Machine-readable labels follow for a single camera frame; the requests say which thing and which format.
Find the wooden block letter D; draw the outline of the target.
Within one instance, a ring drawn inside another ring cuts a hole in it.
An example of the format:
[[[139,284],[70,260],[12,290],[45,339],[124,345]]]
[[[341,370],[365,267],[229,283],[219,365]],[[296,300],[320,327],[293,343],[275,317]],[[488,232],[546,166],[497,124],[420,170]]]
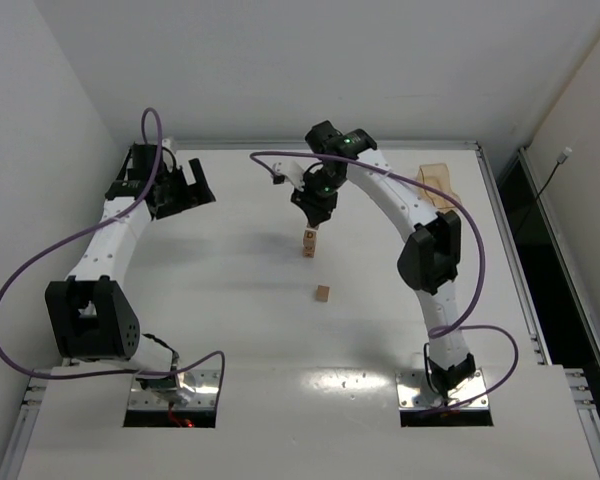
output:
[[[304,232],[303,241],[313,243],[316,241],[317,231],[312,229],[306,229]]]

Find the wooden block with print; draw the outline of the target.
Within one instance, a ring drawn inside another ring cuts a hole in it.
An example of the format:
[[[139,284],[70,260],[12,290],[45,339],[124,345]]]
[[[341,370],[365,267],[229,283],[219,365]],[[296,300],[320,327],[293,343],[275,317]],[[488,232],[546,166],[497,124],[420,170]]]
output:
[[[303,255],[313,258],[315,256],[316,241],[314,239],[305,239],[303,241]]]

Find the plain wooden block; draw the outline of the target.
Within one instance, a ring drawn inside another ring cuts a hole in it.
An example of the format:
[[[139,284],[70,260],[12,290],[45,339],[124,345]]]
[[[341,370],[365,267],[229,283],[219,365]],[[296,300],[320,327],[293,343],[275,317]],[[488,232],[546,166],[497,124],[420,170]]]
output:
[[[326,285],[318,285],[315,290],[315,300],[318,302],[327,302],[329,299],[330,287]]]

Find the transparent amber plastic tray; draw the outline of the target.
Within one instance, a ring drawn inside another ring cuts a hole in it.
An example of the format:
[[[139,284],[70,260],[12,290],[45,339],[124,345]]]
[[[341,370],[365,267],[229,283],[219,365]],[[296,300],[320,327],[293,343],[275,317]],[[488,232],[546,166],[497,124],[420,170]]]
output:
[[[421,165],[415,180],[429,187],[433,187],[434,189],[445,193],[450,198],[453,198],[457,203],[461,203],[460,197],[452,190],[451,176],[446,163]],[[456,209],[454,203],[438,194],[421,187],[418,188],[418,191],[423,198],[440,211],[446,212]]]

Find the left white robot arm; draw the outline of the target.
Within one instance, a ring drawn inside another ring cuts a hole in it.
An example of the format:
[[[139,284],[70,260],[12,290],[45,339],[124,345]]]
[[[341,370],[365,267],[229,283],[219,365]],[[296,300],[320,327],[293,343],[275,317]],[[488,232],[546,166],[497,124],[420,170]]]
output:
[[[143,390],[184,407],[195,397],[194,375],[179,372],[178,353],[142,331],[123,291],[131,258],[151,222],[215,200],[200,161],[182,166],[176,151],[171,138],[129,148],[105,194],[103,228],[67,277],[49,283],[45,302],[62,357],[130,369]]]

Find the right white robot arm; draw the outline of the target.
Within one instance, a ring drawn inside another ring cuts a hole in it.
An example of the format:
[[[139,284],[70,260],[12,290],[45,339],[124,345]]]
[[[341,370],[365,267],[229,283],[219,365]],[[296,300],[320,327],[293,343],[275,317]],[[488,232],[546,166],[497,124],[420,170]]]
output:
[[[416,294],[426,329],[442,332],[460,318],[455,300],[455,279],[461,253],[461,219],[454,211],[442,212],[419,198],[410,186],[391,178],[385,157],[362,129],[343,134],[325,120],[305,136],[318,155],[344,157],[324,160],[303,174],[304,185],[291,202],[315,228],[328,221],[336,207],[338,189],[347,181],[361,189],[397,229],[404,246],[397,260],[401,279]]]

